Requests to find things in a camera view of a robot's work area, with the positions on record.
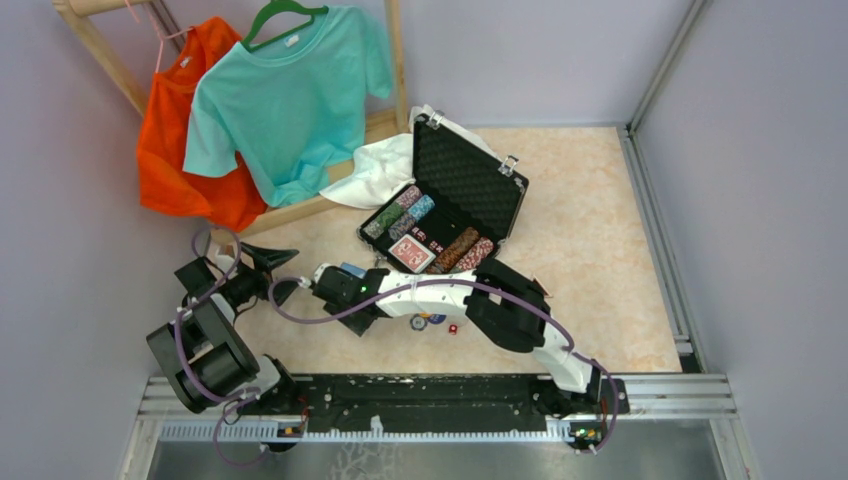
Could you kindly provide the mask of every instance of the white cloth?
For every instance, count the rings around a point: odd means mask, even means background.
[[[412,107],[409,130],[413,131],[415,117],[425,113],[433,115],[429,105]],[[480,136],[469,132],[448,119],[441,122],[497,158]],[[353,173],[321,190],[320,194],[336,203],[356,208],[375,209],[386,204],[404,186],[415,179],[412,176],[412,134],[401,133],[353,151]]]

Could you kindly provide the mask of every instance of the poker chip case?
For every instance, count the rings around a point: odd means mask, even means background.
[[[442,120],[444,116],[438,111],[432,117],[422,114],[415,119],[414,183],[402,188],[357,229],[359,238],[378,258],[387,259],[403,272],[415,273],[390,253],[398,238],[392,238],[389,228],[378,230],[378,234],[369,227],[374,227],[378,219],[383,218],[383,212],[397,209],[396,200],[409,197],[409,193],[404,196],[407,190],[417,187],[421,195],[432,199],[428,202],[433,206],[420,219],[416,216],[414,228],[406,233],[415,230],[416,235],[421,235],[417,240],[426,236],[422,243],[439,253],[471,227],[481,238],[491,240],[494,248],[486,257],[494,257],[512,232],[529,186],[527,178],[515,169],[518,158],[508,155],[500,160],[442,126]],[[415,208],[417,205],[410,207],[410,211]]]

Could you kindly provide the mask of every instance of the orange t-shirt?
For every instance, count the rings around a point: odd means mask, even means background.
[[[221,178],[183,172],[191,100],[197,82],[241,40],[224,20],[213,17],[188,32],[185,48],[166,72],[153,76],[136,156],[141,204],[178,216],[202,216],[236,231],[266,210],[244,161]]]

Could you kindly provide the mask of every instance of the light purple wall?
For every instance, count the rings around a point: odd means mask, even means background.
[[[242,34],[266,3],[168,2],[181,25],[219,15]],[[382,0],[339,3],[365,6],[384,18]],[[411,104],[430,103],[466,125],[528,126],[630,120],[689,1],[400,5]]]
[[[716,1],[639,134],[767,479],[845,478],[848,4]]]
[[[98,23],[152,69],[149,27]],[[114,478],[197,221],[138,206],[140,117],[49,1],[4,1],[0,44],[2,476]]]

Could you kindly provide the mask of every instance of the stack of poker chips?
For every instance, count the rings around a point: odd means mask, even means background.
[[[450,273],[474,270],[477,268],[477,265],[480,265],[480,262],[482,262],[487,255],[492,253],[492,250],[494,249],[495,244],[492,243],[491,240],[486,237],[481,237],[480,240],[478,240],[477,243],[475,243],[474,246],[459,259],[456,265],[451,269]]]
[[[410,228],[415,226],[415,224],[424,218],[424,215],[427,215],[435,206],[436,203],[433,202],[433,199],[430,198],[429,195],[424,195],[419,198],[415,204],[409,207],[409,210],[404,212],[403,215],[401,215],[400,218],[398,218],[397,221],[389,227],[389,237],[391,237],[394,241],[400,240],[400,237],[404,236]]]
[[[448,248],[436,257],[436,260],[427,267],[426,273],[446,273],[456,265],[464,253],[480,238],[480,233],[473,227],[468,227],[464,232],[450,244]]]
[[[373,239],[377,239],[383,232],[392,226],[406,210],[412,207],[415,202],[421,198],[421,190],[415,185],[407,188],[405,192],[400,194],[394,202],[392,202],[380,215],[372,220],[365,228],[362,229],[366,235]]]

